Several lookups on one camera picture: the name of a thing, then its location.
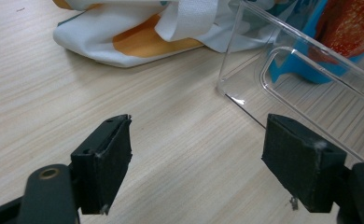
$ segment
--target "white strap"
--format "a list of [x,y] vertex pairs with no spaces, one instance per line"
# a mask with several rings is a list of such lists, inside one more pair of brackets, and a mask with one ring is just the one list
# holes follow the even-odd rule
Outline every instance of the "white strap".
[[172,2],[163,12],[155,30],[166,41],[205,34],[214,23],[217,1],[179,0],[179,2]]

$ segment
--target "transparent plastic box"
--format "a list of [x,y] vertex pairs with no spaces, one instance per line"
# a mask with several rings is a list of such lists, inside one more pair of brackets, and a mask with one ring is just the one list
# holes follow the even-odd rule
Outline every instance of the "transparent plastic box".
[[[277,18],[247,0],[236,10],[219,91],[264,128],[269,113],[288,116],[346,150],[350,164],[364,161],[364,53],[346,59],[304,34],[310,17]],[[236,51],[244,41],[255,46]]]

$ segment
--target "red object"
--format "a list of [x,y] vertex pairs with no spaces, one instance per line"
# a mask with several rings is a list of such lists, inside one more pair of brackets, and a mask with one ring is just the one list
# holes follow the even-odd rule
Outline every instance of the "red object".
[[364,0],[328,0],[315,40],[346,58],[364,52]]

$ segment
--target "light wood tabletop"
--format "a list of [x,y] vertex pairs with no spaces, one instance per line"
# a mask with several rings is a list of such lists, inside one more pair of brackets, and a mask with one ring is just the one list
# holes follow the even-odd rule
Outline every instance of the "light wood tabletop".
[[0,205],[29,174],[69,164],[105,119],[133,116],[133,159],[108,216],[82,223],[335,223],[293,211],[260,159],[265,130],[216,90],[223,54],[199,48],[116,68],[58,46],[77,12],[0,0]]

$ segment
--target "cloth bag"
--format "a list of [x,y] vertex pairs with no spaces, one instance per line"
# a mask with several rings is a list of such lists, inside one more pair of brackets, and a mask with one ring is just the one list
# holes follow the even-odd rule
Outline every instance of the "cloth bag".
[[[60,22],[54,40],[80,55],[117,67],[149,63],[204,45],[225,52],[236,13],[233,0],[53,1],[61,8],[84,11]],[[266,9],[274,2],[258,0],[257,4]],[[257,48],[268,41],[266,36],[235,38],[235,51]]]

